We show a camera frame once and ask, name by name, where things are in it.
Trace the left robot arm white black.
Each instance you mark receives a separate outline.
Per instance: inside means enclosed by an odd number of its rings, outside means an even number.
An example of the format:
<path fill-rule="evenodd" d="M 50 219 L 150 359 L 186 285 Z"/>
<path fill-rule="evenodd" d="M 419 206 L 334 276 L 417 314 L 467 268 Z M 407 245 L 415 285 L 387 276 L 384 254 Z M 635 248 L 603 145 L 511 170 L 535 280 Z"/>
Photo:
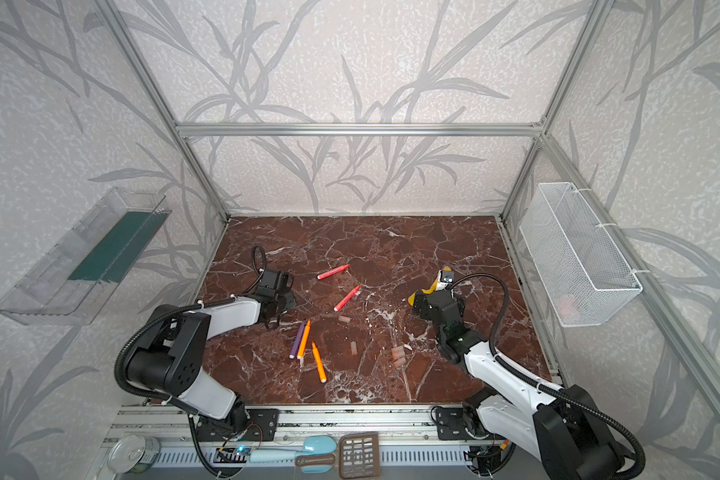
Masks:
<path fill-rule="evenodd" d="M 119 352 L 116 383 L 130 394 L 240 429 L 248 422 L 244 402 L 204 370 L 206 342 L 278 321 L 294 306 L 292 275 L 272 269 L 261 272 L 252 292 L 208 304 L 161 305 Z"/>

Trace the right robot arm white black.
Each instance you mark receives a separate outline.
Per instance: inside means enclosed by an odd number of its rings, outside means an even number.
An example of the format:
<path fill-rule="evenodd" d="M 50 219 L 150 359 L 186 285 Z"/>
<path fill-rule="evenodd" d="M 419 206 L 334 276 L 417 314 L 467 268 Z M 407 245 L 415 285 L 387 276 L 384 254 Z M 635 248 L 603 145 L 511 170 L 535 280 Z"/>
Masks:
<path fill-rule="evenodd" d="M 645 469 L 636 436 L 600 411 L 583 388 L 563 388 L 499 351 L 504 299 L 489 337 L 465 326 L 463 301 L 451 289 L 418 291 L 410 304 L 436 328 L 438 350 L 489 387 L 475 414 L 480 434 L 498 434 L 539 459 L 551 479 L 634 479 Z"/>

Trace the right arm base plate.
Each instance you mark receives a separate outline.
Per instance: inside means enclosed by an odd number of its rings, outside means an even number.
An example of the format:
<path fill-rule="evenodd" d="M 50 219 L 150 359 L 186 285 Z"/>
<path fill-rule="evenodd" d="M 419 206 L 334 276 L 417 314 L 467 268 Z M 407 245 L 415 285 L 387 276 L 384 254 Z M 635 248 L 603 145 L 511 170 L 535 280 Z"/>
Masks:
<path fill-rule="evenodd" d="M 430 416 L 439 440 L 483 440 L 489 436 L 474 409 L 433 406 Z"/>

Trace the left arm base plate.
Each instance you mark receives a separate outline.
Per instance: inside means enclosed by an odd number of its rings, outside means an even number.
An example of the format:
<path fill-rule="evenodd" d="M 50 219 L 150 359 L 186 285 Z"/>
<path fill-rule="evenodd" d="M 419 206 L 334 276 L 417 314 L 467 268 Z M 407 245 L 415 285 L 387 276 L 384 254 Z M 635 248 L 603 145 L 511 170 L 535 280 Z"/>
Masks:
<path fill-rule="evenodd" d="M 201 416 L 196 437 L 200 442 L 269 442 L 274 439 L 279 413 L 276 408 L 247 408 L 245 412 L 238 408 L 222 420 Z"/>

